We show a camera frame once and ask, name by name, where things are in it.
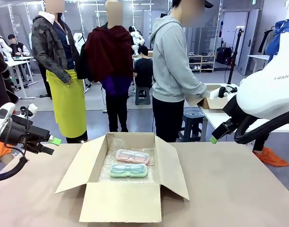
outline gray hoodie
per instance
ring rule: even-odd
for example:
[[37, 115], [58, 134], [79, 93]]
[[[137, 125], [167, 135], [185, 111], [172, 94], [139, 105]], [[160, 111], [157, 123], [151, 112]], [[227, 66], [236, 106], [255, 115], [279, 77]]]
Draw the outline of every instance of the gray hoodie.
[[157, 18], [149, 36], [154, 44], [153, 96], [164, 102], [180, 102], [185, 94], [206, 97], [205, 84], [189, 67], [186, 38], [181, 23], [170, 16]]

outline orange shoe cover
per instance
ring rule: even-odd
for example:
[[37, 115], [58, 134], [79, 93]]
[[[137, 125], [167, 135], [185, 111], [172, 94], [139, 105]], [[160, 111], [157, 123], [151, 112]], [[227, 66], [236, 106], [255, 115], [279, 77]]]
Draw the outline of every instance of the orange shoe cover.
[[272, 149], [263, 147], [262, 153], [258, 154], [253, 151], [253, 153], [264, 163], [271, 166], [282, 167], [289, 166], [289, 163], [284, 159], [277, 156]]

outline door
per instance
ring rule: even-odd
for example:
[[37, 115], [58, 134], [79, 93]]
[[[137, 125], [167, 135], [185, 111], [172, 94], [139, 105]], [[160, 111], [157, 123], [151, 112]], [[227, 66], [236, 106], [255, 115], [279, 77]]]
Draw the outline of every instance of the door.
[[240, 54], [240, 60], [239, 60], [239, 65], [238, 65], [238, 71], [242, 75], [245, 75], [246, 69], [248, 66], [248, 59], [249, 59], [248, 55], [250, 55], [250, 51], [253, 45], [253, 38], [254, 38], [254, 32], [256, 29], [256, 25], [257, 25], [258, 14], [259, 14], [259, 10], [255, 9], [255, 10], [250, 11], [248, 15], [244, 41], [243, 41], [242, 51]]

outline plaid jacket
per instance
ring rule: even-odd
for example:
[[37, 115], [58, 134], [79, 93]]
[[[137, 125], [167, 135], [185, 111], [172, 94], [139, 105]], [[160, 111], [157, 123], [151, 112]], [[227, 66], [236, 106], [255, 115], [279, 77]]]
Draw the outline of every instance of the plaid jacket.
[[[68, 32], [70, 48], [75, 63], [79, 62], [79, 53], [70, 28], [63, 22]], [[67, 58], [64, 48], [54, 26], [44, 17], [37, 16], [32, 27], [32, 46], [35, 59], [47, 70], [54, 73], [63, 83], [71, 78], [65, 71], [67, 69]]]

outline gray stool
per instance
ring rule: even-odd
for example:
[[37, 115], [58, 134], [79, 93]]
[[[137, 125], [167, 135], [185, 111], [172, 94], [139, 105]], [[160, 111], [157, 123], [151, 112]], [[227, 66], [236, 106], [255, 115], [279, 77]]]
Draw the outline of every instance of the gray stool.
[[[139, 97], [140, 91], [145, 92], [145, 97]], [[149, 87], [136, 87], [136, 105], [149, 105], [150, 98], [149, 98]]]
[[182, 142], [200, 141], [201, 129], [199, 128], [199, 124], [203, 123], [203, 118], [204, 114], [197, 110], [183, 113], [183, 121], [185, 122], [185, 127], [182, 127], [179, 132], [179, 136], [182, 139]]

